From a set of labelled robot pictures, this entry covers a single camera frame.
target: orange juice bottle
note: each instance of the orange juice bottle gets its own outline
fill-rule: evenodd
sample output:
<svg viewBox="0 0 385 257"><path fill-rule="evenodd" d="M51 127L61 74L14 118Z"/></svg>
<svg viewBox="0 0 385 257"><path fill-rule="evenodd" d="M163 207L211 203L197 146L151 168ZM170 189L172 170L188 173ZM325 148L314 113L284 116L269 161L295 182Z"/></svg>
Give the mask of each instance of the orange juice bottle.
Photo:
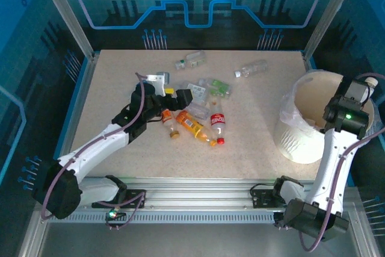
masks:
<svg viewBox="0 0 385 257"><path fill-rule="evenodd" d="M187 111L181 111L176 117L176 121L192 133L196 139L205 141L212 147L217 144L217 141L212 138L210 130L201 125Z"/></svg>

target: red label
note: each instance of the red label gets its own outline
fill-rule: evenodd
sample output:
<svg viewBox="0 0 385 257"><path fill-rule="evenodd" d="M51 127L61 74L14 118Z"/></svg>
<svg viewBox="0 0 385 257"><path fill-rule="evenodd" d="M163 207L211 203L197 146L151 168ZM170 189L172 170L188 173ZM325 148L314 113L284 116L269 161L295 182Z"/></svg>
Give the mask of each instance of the red label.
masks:
<svg viewBox="0 0 385 257"><path fill-rule="evenodd" d="M226 123L224 121L224 115L223 114L213 114L211 116L211 125L214 125L216 123Z"/></svg>

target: table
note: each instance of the table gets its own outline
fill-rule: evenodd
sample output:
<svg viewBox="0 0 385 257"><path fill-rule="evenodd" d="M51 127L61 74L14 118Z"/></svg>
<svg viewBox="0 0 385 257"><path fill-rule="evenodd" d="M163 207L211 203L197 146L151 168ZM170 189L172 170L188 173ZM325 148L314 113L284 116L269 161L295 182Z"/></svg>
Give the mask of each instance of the table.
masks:
<svg viewBox="0 0 385 257"><path fill-rule="evenodd" d="M314 180L319 162L293 163L280 154L273 142L280 100L305 73L301 52L206 51L205 65L177 71L173 63L190 52L101 51L72 149L99 134L130 103L138 83L135 72L146 75L159 71L170 72L170 84L211 77L233 85L231 97L222 103L225 145L209 147L182 127L181 136L171 140L161 123L151 123L140 137L96 166L89 176L275 179L287 175ZM234 77L235 69L258 59L267 60L267 72L249 78Z"/></svg>

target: white robotic arm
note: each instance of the white robotic arm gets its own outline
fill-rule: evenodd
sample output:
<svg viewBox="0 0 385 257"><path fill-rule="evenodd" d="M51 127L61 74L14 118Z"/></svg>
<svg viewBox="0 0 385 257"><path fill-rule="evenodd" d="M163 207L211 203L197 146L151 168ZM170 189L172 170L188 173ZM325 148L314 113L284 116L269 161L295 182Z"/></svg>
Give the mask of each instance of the white robotic arm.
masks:
<svg viewBox="0 0 385 257"><path fill-rule="evenodd" d="M342 79L335 96L325 108L324 153L311 191L305 195L297 180L285 176L274 184L273 196L282 198L287 204L280 221L283 226L313 237L321 236L322 241L348 229L349 222L342 218L343 192L358 148L352 147L364 137L368 128L369 115L362 108L377 83L373 78L366 79L366 83ZM322 229L324 220L328 223Z"/></svg>

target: orange label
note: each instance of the orange label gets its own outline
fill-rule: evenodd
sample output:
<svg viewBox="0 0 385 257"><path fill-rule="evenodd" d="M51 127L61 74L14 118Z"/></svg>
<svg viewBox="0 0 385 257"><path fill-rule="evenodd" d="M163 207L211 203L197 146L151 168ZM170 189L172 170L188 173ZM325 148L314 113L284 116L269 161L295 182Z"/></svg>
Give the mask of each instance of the orange label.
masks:
<svg viewBox="0 0 385 257"><path fill-rule="evenodd" d="M163 116L162 123L165 123L168 120L171 120L173 118L172 112L170 110L164 110L162 113L162 116Z"/></svg>

